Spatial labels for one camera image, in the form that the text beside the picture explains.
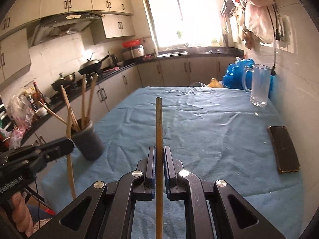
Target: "black countertop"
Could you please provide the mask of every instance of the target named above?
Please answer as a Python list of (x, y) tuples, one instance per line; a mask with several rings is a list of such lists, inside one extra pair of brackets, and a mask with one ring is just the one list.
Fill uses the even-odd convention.
[[(244, 55), (244, 51), (238, 48), (233, 48), (230, 47), (228, 49), (226, 49), (225, 47), (212, 47), (211, 48), (212, 52), (206, 52), (206, 53), (186, 53), (183, 52), (183, 49), (179, 49), (179, 50), (174, 50), (174, 51), (167, 51), (167, 52), (161, 52), (161, 55), (159, 55), (157, 58), (154, 58), (152, 60), (147, 60), (147, 61), (143, 61), (143, 60), (136, 60), (136, 62), (131, 63), (129, 65), (120, 67), (119, 70), (114, 70), (114, 71), (110, 71), (107, 72), (105, 74), (103, 74), (102, 76), (100, 76), (97, 79), (96, 84), (99, 84), (105, 80), (107, 80), (108, 78), (128, 69), (131, 68), (133, 66), (135, 66), (136, 64), (142, 64), (142, 63), (147, 63), (147, 62), (154, 62), (154, 61), (159, 61), (159, 60), (167, 60), (167, 59), (171, 59), (171, 58), (189, 58), (189, 57), (242, 57)], [(79, 80), (77, 82), (78, 85), (78, 89), (72, 90), (70, 92), (68, 92), (68, 98), (69, 101), (72, 102), (73, 100), (75, 100), (76, 98), (78, 98), (81, 95), (81, 84), (82, 84), (82, 80)], [(86, 91), (88, 91), (91, 88), (90, 85), (87, 85), (87, 89)], [(63, 97), (59, 94), (54, 95), (51, 99), (51, 105), (50, 105), (50, 109), (53, 112), (58, 112), (60, 109), (62, 109), (63, 107), (65, 107), (65, 103), (63, 100)], [(51, 114), (47, 114), (46, 116), (42, 117), (41, 119), (39, 119), (37, 122), (35, 122), (32, 127), (27, 130), (27, 132), (24, 134), (23, 139), (21, 144), (25, 143), (29, 137), (39, 128), (41, 127), (50, 117), (52, 117)]]

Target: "black smartphone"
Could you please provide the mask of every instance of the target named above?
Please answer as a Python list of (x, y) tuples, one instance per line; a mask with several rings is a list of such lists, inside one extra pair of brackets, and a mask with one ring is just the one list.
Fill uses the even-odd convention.
[(278, 172), (299, 171), (298, 156), (287, 128), (284, 126), (269, 126), (267, 129), (272, 141)]

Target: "dark gray cup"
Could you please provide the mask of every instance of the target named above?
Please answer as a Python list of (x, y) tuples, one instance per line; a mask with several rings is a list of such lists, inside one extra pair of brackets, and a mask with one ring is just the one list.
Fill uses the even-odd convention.
[(104, 152), (105, 147), (98, 134), (95, 133), (92, 121), (89, 122), (86, 129), (73, 133), (71, 138), (85, 159), (89, 161), (98, 159)]

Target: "window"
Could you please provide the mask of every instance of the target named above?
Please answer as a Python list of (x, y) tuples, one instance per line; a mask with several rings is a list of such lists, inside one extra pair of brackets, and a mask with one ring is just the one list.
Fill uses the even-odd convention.
[(159, 48), (214, 46), (221, 40), (214, 0), (146, 0)]

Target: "mug handle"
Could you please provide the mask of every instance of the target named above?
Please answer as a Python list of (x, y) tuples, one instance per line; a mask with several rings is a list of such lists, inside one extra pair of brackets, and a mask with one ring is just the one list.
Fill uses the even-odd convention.
[(251, 68), (251, 67), (245, 67), (245, 69), (247, 69), (247, 70), (242, 75), (241, 83), (242, 83), (242, 86), (243, 86), (243, 88), (244, 88), (244, 90), (246, 92), (252, 92), (252, 90), (247, 88), (247, 85), (246, 85), (246, 74), (247, 74), (247, 72), (254, 72), (254, 69)]

